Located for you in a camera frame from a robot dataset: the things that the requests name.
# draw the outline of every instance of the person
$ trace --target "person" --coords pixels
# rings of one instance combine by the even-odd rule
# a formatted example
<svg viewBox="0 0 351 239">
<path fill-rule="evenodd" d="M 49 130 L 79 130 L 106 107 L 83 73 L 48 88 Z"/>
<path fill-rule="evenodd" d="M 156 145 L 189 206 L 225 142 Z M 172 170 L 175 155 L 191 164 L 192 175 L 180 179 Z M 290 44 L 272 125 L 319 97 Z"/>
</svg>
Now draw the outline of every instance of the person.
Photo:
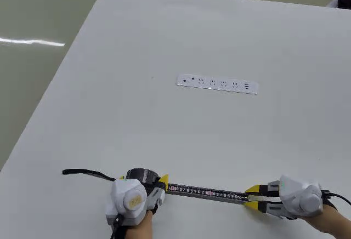
<svg viewBox="0 0 351 239">
<path fill-rule="evenodd" d="M 351 239 L 351 221 L 329 205 L 315 217 L 301 217 L 317 230 L 330 234 L 336 239 Z M 127 230 L 126 239 L 152 239 L 152 212 L 148 211 L 144 220 Z"/>
</svg>

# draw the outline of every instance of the white object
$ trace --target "white object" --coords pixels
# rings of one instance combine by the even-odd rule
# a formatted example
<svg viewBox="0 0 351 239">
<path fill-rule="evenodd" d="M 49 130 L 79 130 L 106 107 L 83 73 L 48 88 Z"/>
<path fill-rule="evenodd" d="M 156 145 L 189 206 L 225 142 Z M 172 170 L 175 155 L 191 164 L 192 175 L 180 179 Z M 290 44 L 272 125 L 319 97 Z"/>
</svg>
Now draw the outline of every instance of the white object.
<svg viewBox="0 0 351 239">
<path fill-rule="evenodd" d="M 315 216 L 323 211 L 322 192 L 319 183 L 280 177 L 279 195 L 286 210 L 296 216 Z"/>
<path fill-rule="evenodd" d="M 326 7 L 329 7 L 329 8 L 338 8 L 338 0 L 332 0 L 330 3 L 327 4 Z"/>
<path fill-rule="evenodd" d="M 145 187 L 137 179 L 115 180 L 106 207 L 106 218 L 112 220 L 118 213 L 125 218 L 136 219 L 146 203 Z"/>
<path fill-rule="evenodd" d="M 258 83 L 256 82 L 225 77 L 190 75 L 187 73 L 178 76 L 177 85 L 254 95 L 258 93 Z"/>
<path fill-rule="evenodd" d="M 112 183 L 61 175 L 78 166 L 234 191 L 286 173 L 351 194 L 350 22 L 349 10 L 255 0 L 97 0 L 0 172 L 1 237 L 110 238 Z M 180 90 L 185 70 L 260 92 Z M 154 238 L 329 238 L 238 205 L 166 201 Z"/>
</svg>

